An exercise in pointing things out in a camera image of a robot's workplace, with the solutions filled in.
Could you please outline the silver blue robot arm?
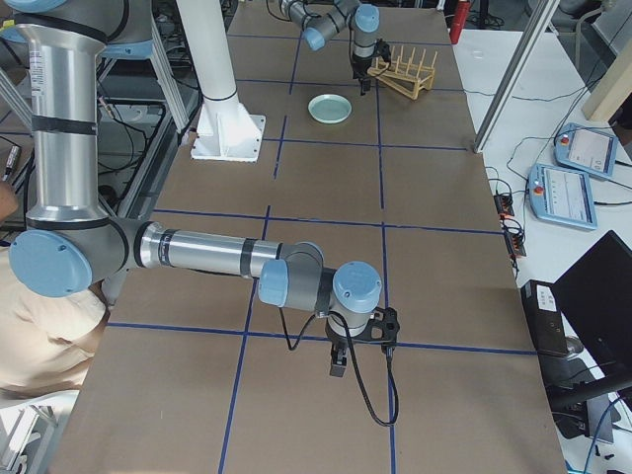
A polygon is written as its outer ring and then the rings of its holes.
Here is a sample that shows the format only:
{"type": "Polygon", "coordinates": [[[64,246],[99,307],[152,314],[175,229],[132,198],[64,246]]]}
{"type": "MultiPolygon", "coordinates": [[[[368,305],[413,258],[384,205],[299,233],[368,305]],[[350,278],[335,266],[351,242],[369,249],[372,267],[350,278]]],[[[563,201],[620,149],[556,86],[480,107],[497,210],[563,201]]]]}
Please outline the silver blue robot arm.
{"type": "MultiPolygon", "coordinates": [[[[391,59],[390,45],[379,37],[378,8],[362,1],[334,1],[329,11],[318,13],[307,1],[280,1],[279,16],[300,28],[313,51],[324,48],[342,32],[349,33],[348,57],[359,93],[365,95],[373,82],[369,68],[376,59],[391,59]]],[[[330,374],[341,377],[350,362],[359,373],[356,342],[377,343],[392,371],[393,350],[399,323],[397,312],[378,306],[382,281],[377,271],[364,262],[350,262],[337,270],[325,271],[325,288],[330,291],[330,310],[325,326],[332,343],[330,374]]]]}

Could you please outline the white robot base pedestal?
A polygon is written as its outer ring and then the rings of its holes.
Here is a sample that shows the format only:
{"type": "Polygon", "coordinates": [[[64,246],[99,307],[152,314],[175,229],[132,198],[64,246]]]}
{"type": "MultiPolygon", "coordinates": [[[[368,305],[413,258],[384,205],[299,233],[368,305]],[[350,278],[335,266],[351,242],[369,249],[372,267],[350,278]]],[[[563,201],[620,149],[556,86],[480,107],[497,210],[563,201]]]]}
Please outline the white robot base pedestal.
{"type": "Polygon", "coordinates": [[[266,118],[241,103],[218,1],[180,1],[181,19],[203,96],[192,157],[258,160],[266,118]]]}

